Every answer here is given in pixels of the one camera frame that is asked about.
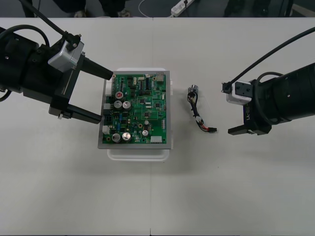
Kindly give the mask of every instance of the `electrolytic capacitor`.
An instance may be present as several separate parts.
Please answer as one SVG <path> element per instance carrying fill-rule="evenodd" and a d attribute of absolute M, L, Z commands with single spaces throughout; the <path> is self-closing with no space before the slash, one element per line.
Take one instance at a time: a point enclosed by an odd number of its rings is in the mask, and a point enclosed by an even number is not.
<path fill-rule="evenodd" d="M 115 101 L 114 102 L 114 107 L 117 109 L 117 110 L 121 110 L 121 108 L 123 107 L 123 104 L 121 101 Z"/>
<path fill-rule="evenodd" d="M 123 133 L 123 140 L 126 142 L 130 142 L 131 141 L 131 134 L 128 132 Z"/>
<path fill-rule="evenodd" d="M 113 134 L 112 140 L 116 143 L 119 143 L 122 139 L 120 138 L 120 134 Z"/>
<path fill-rule="evenodd" d="M 123 99 L 124 99 L 124 94 L 119 91 L 119 92 L 117 92 L 117 93 L 115 94 L 115 98 L 116 98 L 117 100 L 119 100 L 119 101 L 123 101 Z"/>
<path fill-rule="evenodd" d="M 126 110 L 126 111 L 130 111 L 131 110 L 131 103 L 126 101 L 123 103 L 123 108 Z"/>
<path fill-rule="evenodd" d="M 149 132 L 147 130 L 143 130 L 142 131 L 142 136 L 143 137 L 148 137 L 148 135 L 149 135 Z"/>

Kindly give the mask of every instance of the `white power strip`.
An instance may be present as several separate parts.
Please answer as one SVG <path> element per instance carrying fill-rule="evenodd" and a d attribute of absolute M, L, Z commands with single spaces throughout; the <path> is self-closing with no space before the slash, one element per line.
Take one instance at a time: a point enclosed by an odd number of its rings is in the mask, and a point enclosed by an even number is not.
<path fill-rule="evenodd" d="M 195 0 L 188 0 L 187 8 L 194 2 Z M 178 17 L 180 14 L 185 11 L 185 3 L 184 0 L 181 0 L 176 6 L 171 9 L 171 14 L 174 17 Z"/>

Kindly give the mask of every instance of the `white cable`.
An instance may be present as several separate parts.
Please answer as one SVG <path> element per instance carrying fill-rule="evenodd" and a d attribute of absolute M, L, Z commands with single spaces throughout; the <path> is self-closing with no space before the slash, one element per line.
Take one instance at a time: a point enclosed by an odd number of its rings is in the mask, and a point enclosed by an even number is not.
<path fill-rule="evenodd" d="M 139 12 L 140 12 L 143 16 L 148 17 L 148 18 L 151 18 L 150 16 L 147 16 L 146 14 L 144 14 L 144 13 L 140 10 L 140 6 L 141 6 L 141 4 L 142 4 L 144 1 L 145 1 L 145 0 L 142 0 L 142 1 L 139 3 L 139 5 L 138 5 L 138 10 L 139 10 Z"/>
<path fill-rule="evenodd" d="M 140 10 L 140 6 L 141 6 L 142 3 L 144 3 L 144 1 L 146 1 L 146 0 L 142 0 L 142 1 L 139 3 L 139 5 L 138 5 L 138 10 L 139 10 L 139 12 L 140 12 L 144 17 L 153 18 L 153 17 L 147 16 L 146 14 L 144 14 L 144 13 Z"/>

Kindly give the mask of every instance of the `black wire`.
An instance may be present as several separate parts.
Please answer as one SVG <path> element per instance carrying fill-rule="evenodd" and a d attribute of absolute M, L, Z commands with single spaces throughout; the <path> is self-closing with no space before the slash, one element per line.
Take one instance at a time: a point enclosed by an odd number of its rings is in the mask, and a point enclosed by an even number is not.
<path fill-rule="evenodd" d="M 247 72 L 249 72 L 251 69 L 253 69 L 255 66 L 257 66 L 259 63 L 261 63 L 262 61 L 264 61 L 265 59 L 267 59 L 268 57 L 270 57 L 272 54 L 276 53 L 277 51 L 279 51 L 280 49 L 284 48 L 285 46 L 289 45 L 290 43 L 293 43 L 294 41 L 315 32 L 315 27 L 308 29 L 296 36 L 294 36 L 293 38 L 287 40 L 286 42 L 284 42 L 283 44 L 279 45 L 278 47 L 276 47 L 275 49 L 271 50 L 270 52 L 268 52 L 266 55 L 264 55 L 263 57 L 261 57 L 260 59 L 258 59 L 256 62 L 254 62 L 252 65 L 250 65 L 246 70 L 244 70 L 241 74 L 239 74 L 238 76 L 236 76 L 233 80 L 231 80 L 230 82 L 227 83 L 225 89 L 230 89 L 231 85 L 233 83 L 235 83 L 236 81 L 238 81 L 243 75 L 245 75 Z"/>
<path fill-rule="evenodd" d="M 188 13 L 188 10 L 187 10 L 187 3 L 188 3 L 188 1 L 185 0 L 184 3 L 185 3 L 185 12 L 186 12 L 187 16 L 189 17 L 189 13 Z"/>
<path fill-rule="evenodd" d="M 294 4 L 294 0 L 288 0 L 285 15 L 284 15 L 285 17 L 290 17 L 293 4 Z"/>
<path fill-rule="evenodd" d="M 278 17 L 281 16 L 281 12 L 282 12 L 282 7 L 284 5 L 284 0 L 282 0 L 282 3 L 281 3 L 281 6 L 280 6 L 280 10 L 279 10 L 279 14 L 278 14 Z"/>
<path fill-rule="evenodd" d="M 265 77 L 266 75 L 276 75 L 276 76 L 281 76 L 283 74 L 281 73 L 277 73 L 277 72 L 266 72 L 263 73 L 261 76 L 258 77 L 258 79 L 255 81 L 254 84 L 254 102 L 255 102 L 255 107 L 257 108 L 258 113 L 260 114 L 260 116 L 269 124 L 269 125 L 275 125 L 275 124 L 279 124 L 280 123 L 280 119 L 278 119 L 277 121 L 272 121 L 270 120 L 264 113 L 264 111 L 262 110 L 261 106 L 260 106 L 260 102 L 258 99 L 258 84 L 259 81 Z"/>
<path fill-rule="evenodd" d="M 48 24 L 51 28 L 53 28 L 55 31 L 57 31 L 59 34 L 67 38 L 67 32 L 63 31 L 61 28 L 56 26 L 54 23 L 52 23 L 46 16 L 44 16 L 39 10 L 37 10 L 33 5 L 28 3 L 26 0 L 18 0 L 21 4 L 23 4 L 25 7 L 27 7 L 31 12 L 33 12 L 35 15 L 40 17 L 46 24 Z"/>
<path fill-rule="evenodd" d="M 12 92 L 10 90 L 8 90 L 6 92 L 6 94 L 3 97 L 0 98 L 0 102 L 3 102 L 4 100 L 6 100 L 10 96 L 11 93 Z"/>
<path fill-rule="evenodd" d="M 45 35 L 45 33 L 39 28 L 35 26 L 29 26 L 29 25 L 13 26 L 11 28 L 6 29 L 5 31 L 0 33 L 0 41 L 3 40 L 5 37 L 7 37 L 9 34 L 14 33 L 15 31 L 18 31 L 18 30 L 34 30 L 38 32 L 44 38 L 46 46 L 49 47 L 49 40 L 47 36 Z"/>
<path fill-rule="evenodd" d="M 37 8 L 37 10 L 39 11 L 39 9 L 40 9 L 40 4 L 41 4 L 41 0 L 39 0 L 39 2 L 38 2 L 38 8 Z"/>

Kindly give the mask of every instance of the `circuit board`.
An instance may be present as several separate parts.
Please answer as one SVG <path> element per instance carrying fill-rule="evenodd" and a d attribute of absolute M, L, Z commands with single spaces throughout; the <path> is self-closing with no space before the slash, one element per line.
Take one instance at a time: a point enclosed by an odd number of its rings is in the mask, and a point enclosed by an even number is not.
<path fill-rule="evenodd" d="M 103 105 L 103 144 L 167 143 L 166 75 L 115 74 Z"/>

